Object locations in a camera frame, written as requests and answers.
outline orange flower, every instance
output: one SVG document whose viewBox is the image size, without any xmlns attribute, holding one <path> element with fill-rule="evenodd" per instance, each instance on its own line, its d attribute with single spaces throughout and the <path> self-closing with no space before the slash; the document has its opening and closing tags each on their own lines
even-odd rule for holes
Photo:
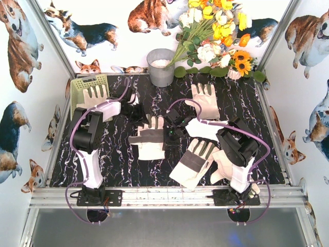
<svg viewBox="0 0 329 247">
<path fill-rule="evenodd" d="M 237 71 L 239 71 L 241 76 L 244 76 L 244 74 L 249 74 L 249 71 L 251 71 L 251 64 L 247 60 L 236 60 L 235 61 L 235 68 Z"/>
<path fill-rule="evenodd" d="M 250 58 L 250 54 L 244 50 L 238 50 L 233 56 L 234 60 L 239 61 L 249 60 Z"/>
<path fill-rule="evenodd" d="M 230 47 L 233 44 L 232 35 L 229 35 L 226 38 L 222 39 L 222 43 L 227 47 Z"/>
<path fill-rule="evenodd" d="M 250 40 L 250 34 L 247 33 L 247 34 L 243 35 L 240 39 L 239 46 L 246 47 L 249 40 Z"/>
</svg>

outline wire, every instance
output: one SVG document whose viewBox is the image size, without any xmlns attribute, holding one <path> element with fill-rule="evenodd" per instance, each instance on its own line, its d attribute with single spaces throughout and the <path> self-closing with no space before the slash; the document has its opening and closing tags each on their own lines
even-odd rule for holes
<svg viewBox="0 0 329 247">
<path fill-rule="evenodd" d="M 88 171 L 88 166 L 87 166 L 87 162 L 86 162 L 85 156 L 84 156 L 84 155 L 83 155 L 78 149 L 76 149 L 76 148 L 73 146 L 73 137 L 74 137 L 74 134 L 76 133 L 76 131 L 77 131 L 79 125 L 80 125 L 81 122 L 86 118 L 86 116 L 88 115 L 89 112 L 91 112 L 91 111 L 93 111 L 93 110 L 95 110 L 95 109 L 97 109 L 97 108 L 99 108 L 99 107 L 103 107 L 103 106 L 105 106 L 105 105 L 108 105 L 108 104 L 110 104 L 110 103 L 112 103 L 112 102 L 120 101 L 120 100 L 125 96 L 125 94 L 126 94 L 128 88 L 129 88 L 130 79 L 129 79 L 128 77 L 126 77 L 125 80 L 124 80 L 124 83 L 126 84 L 126 87 L 125 87 L 125 90 L 124 90 L 123 94 L 120 96 L 120 98 L 118 98 L 118 99 L 109 99 L 109 100 L 107 100 L 107 101 L 105 101 L 105 102 L 102 102 L 102 103 L 98 104 L 98 105 L 95 106 L 95 107 L 89 108 L 89 109 L 88 109 L 88 110 L 87 110 L 87 111 L 81 116 L 81 118 L 78 120 L 78 122 L 77 122 L 77 124 L 74 126 L 74 128 L 73 128 L 73 130 L 72 130 L 72 134 L 71 134 L 71 136 L 70 136 L 70 140 L 69 140 L 70 147 L 71 147 L 71 149 L 72 149 L 73 151 L 75 151 L 75 152 L 76 152 L 76 153 L 82 158 L 82 160 L 83 160 L 83 165 L 84 165 L 84 167 L 85 167 L 85 169 L 86 169 L 86 179 L 85 179 L 84 181 L 82 181 L 82 182 L 76 182 L 76 183 L 71 183 L 71 184 L 69 184 L 69 185 L 66 187 L 66 189 L 65 189 L 65 200 L 66 200 L 67 206 L 68 206 L 69 209 L 72 211 L 72 213 L 73 213 L 73 214 L 74 214 L 74 215 L 75 215 L 75 216 L 76 216 L 81 222 L 86 223 L 86 224 L 91 224 L 91 225 L 93 225 L 94 223 L 91 223 L 91 222 L 89 222 L 89 221 L 86 221 L 86 220 L 82 219 L 82 218 L 81 218 L 81 217 L 80 217 L 80 216 L 79 216 L 79 215 L 73 210 L 73 208 L 72 208 L 70 202 L 68 201 L 68 197 L 67 197 L 67 192 L 68 192 L 68 189 L 69 189 L 69 188 L 71 188 L 72 186 L 82 185 L 82 184 L 84 184 L 85 182 L 87 182 L 87 181 L 88 181 L 88 178 L 89 178 L 89 171 Z"/>
<path fill-rule="evenodd" d="M 258 164 L 259 164 L 261 161 L 263 161 L 263 160 L 264 160 L 264 159 L 270 154 L 271 149 L 270 149 L 270 147 L 268 146 L 268 144 L 267 144 L 266 142 L 264 142 L 262 139 L 260 139 L 259 137 L 255 136 L 255 135 L 253 135 L 253 134 L 250 134 L 249 132 L 246 132 L 246 131 L 244 131 L 244 130 L 241 130 L 241 129 L 235 128 L 235 127 L 233 127 L 233 126 L 229 126 L 229 125 L 226 125 L 226 124 L 224 124 L 224 123 L 220 123 L 220 122 L 211 122 L 211 121 L 208 121 L 208 120 L 201 120 L 199 116 L 200 116 L 200 114 L 201 114 L 201 112 L 202 112 L 202 107 L 201 107 L 201 105 L 200 105 L 198 102 L 196 102 L 196 101 L 193 100 L 193 99 L 187 99 L 187 98 L 184 98 L 184 99 L 177 99 L 176 101 L 174 101 L 174 102 L 169 106 L 168 111 L 170 111 L 170 109 L 173 107 L 174 104 L 176 104 L 176 103 L 178 103 L 178 102 L 180 102 L 180 101 L 183 101 L 183 100 L 184 100 L 184 101 L 185 101 L 185 100 L 190 101 L 190 102 L 196 104 L 196 105 L 199 107 L 200 111 L 199 111 L 199 113 L 196 114 L 196 118 L 197 118 L 197 120 L 198 120 L 199 122 L 201 122 L 201 123 L 203 123 L 203 124 L 206 124 L 206 125 L 221 126 L 221 127 L 224 127 L 224 128 L 230 129 L 230 130 L 237 131 L 237 132 L 239 132 L 239 133 L 242 133 L 242 134 L 244 134 L 244 135 L 247 135 L 247 136 L 249 136 L 249 137 L 255 139 L 256 141 L 260 142 L 261 144 L 263 144 L 263 145 L 265 146 L 265 148 L 266 148 L 266 150 L 267 150 L 266 153 L 265 153 L 265 155 L 263 155 L 259 160 L 257 160 L 257 161 L 256 161 L 256 162 L 250 167 L 250 169 L 249 169 L 249 171 L 248 171 L 247 180 L 250 181 L 250 177 L 251 177 L 251 173 L 252 173 L 253 169 L 254 169 L 255 167 L 257 167 Z M 262 213 L 257 219 L 252 220 L 252 221 L 248 221 L 247 224 L 252 224 L 252 223 L 255 223 L 255 222 L 259 221 L 259 220 L 260 220 L 260 219 L 266 214 L 266 212 L 268 211 L 269 205 L 270 205 L 270 203 L 271 203 L 271 190 L 270 190 L 270 187 L 269 187 L 268 182 L 267 182 L 266 180 L 264 180 L 264 179 L 259 179 L 259 180 L 256 180 L 256 181 L 250 181 L 251 184 L 255 184 L 255 183 L 258 183 L 258 182 L 264 182 L 264 183 L 266 184 L 266 186 L 267 186 L 267 190 L 268 190 L 268 202 L 267 202 L 267 205 L 266 205 L 266 208 L 265 208 L 264 212 L 263 212 L 263 213 Z"/>
</svg>

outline sunflower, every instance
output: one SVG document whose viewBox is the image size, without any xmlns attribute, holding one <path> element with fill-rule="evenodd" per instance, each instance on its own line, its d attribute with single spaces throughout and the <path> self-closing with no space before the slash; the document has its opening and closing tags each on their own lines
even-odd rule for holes
<svg viewBox="0 0 329 247">
<path fill-rule="evenodd" d="M 233 59 L 238 61 L 249 60 L 250 58 L 250 54 L 244 50 L 238 50 L 233 56 Z"/>
<path fill-rule="evenodd" d="M 249 61 L 247 60 L 236 60 L 235 61 L 235 68 L 237 69 L 237 71 L 239 71 L 239 73 L 241 74 L 241 76 L 244 76 L 244 74 L 249 74 L 249 71 L 251 71 L 251 64 Z"/>
</svg>

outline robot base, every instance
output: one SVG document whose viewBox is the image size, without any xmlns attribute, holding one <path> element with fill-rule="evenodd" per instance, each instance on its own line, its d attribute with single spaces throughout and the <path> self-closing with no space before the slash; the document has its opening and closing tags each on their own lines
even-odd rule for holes
<svg viewBox="0 0 329 247">
<path fill-rule="evenodd" d="M 122 190 L 105 190 L 104 184 L 98 189 L 91 189 L 83 185 L 82 190 L 78 193 L 77 206 L 103 206 L 107 198 L 108 206 L 120 207 Z"/>
</svg>

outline metal bracket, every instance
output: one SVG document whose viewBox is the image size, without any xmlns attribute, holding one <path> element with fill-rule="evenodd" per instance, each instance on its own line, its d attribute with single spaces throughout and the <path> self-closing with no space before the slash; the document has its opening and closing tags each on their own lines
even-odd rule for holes
<svg viewBox="0 0 329 247">
<path fill-rule="evenodd" d="M 212 191 L 213 195 L 208 196 L 214 199 L 215 206 L 235 206 L 236 203 L 233 200 L 228 200 L 229 189 L 214 189 Z M 261 201 L 258 195 L 255 195 L 254 198 L 249 198 L 246 201 L 246 206 L 259 206 Z"/>
<path fill-rule="evenodd" d="M 120 207 L 122 202 L 122 190 L 106 190 L 105 199 L 109 198 L 107 201 L 109 207 Z M 99 206 L 92 202 L 88 202 L 83 197 L 82 191 L 78 193 L 77 206 Z"/>
</svg>

